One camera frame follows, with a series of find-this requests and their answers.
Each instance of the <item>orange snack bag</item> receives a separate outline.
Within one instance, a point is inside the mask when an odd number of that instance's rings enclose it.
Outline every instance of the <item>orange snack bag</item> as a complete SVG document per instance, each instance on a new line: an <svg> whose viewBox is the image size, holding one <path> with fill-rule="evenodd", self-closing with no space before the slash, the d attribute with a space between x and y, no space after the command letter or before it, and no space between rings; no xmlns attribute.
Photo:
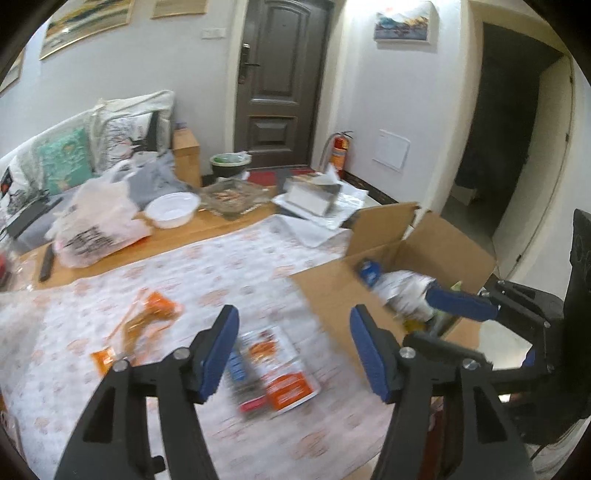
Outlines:
<svg viewBox="0 0 591 480"><path fill-rule="evenodd" d="M276 412L294 408L320 391L318 382L306 372L296 349L279 326L246 333L241 336L241 342Z"/></svg>
<svg viewBox="0 0 591 480"><path fill-rule="evenodd" d="M127 313L105 339L106 348L90 354L99 372L105 375L111 364L122 358L132 365L149 358L158 334L172 326L182 313L182 305L160 292L140 289Z"/></svg>

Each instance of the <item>plastic bag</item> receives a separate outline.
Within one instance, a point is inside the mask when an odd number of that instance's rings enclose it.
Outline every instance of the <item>plastic bag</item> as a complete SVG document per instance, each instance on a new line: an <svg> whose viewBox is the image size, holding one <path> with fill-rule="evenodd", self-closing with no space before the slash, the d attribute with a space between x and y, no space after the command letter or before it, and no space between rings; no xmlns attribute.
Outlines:
<svg viewBox="0 0 591 480"><path fill-rule="evenodd" d="M425 300L425 292L434 278L408 270L398 270L382 275L373 292L396 312L405 317L428 321L434 310Z"/></svg>
<svg viewBox="0 0 591 480"><path fill-rule="evenodd" d="M275 412L291 410L320 391L320 385L306 371L296 349L279 326L245 333L240 341L243 355L254 366Z"/></svg>
<svg viewBox="0 0 591 480"><path fill-rule="evenodd" d="M127 182L112 183L119 170L128 166L120 162L102 177L81 185L46 233L66 267L88 267L151 234L143 220L134 219L139 210L129 198Z"/></svg>
<svg viewBox="0 0 591 480"><path fill-rule="evenodd" d="M0 243L0 291L34 290L37 253L20 257L11 238Z"/></svg>
<svg viewBox="0 0 591 480"><path fill-rule="evenodd" d="M105 339L107 347L90 354L101 374L107 373L115 360L127 359L140 365L150 355L158 334L172 326L183 307L160 292L142 288L119 325Z"/></svg>

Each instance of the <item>white bowl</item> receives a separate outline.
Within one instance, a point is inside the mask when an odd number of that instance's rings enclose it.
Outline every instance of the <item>white bowl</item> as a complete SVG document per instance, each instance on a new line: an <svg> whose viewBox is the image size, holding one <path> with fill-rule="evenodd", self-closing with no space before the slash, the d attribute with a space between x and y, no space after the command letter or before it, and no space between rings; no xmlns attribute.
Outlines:
<svg viewBox="0 0 591 480"><path fill-rule="evenodd" d="M200 203L193 193L169 193L150 202L144 213L158 228L176 228L193 218Z"/></svg>

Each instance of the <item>tablecloth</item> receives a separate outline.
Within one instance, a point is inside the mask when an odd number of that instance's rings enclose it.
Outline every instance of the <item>tablecloth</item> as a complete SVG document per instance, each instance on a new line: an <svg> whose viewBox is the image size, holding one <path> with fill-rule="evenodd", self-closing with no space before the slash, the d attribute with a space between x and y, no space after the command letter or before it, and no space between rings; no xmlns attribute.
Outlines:
<svg viewBox="0 0 591 480"><path fill-rule="evenodd" d="M104 347L104 338L143 287L184 306L146 361L189 345L225 303L232 303L240 311L241 331L279 323L322 386L317 397L288 413L245 421L223 380L217 394L197 408L221 479L337 480L379 452L391 407L371 393L286 278L341 257L350 232L308 248L281 225L270 217L65 287L5 298L0 387L20 424L27 461L41 480L53 477L100 382L89 354ZM150 398L153 456L163 454L157 418L157 400Z"/></svg>

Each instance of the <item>white cushion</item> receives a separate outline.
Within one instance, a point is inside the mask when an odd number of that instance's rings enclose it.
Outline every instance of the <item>white cushion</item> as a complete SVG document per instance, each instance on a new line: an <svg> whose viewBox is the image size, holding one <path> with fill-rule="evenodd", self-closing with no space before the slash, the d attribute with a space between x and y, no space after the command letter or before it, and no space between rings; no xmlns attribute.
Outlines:
<svg viewBox="0 0 591 480"><path fill-rule="evenodd" d="M0 212L5 222L8 222L25 205L39 195L22 172L18 157L14 157L8 167L2 172L0 180Z"/></svg>
<svg viewBox="0 0 591 480"><path fill-rule="evenodd" d="M111 166L109 162L108 124L117 118L132 117L158 112L157 150L164 154L170 148L171 117L174 92L162 92L120 100L100 100L90 116L87 131L90 149L95 159L94 171L103 173Z"/></svg>

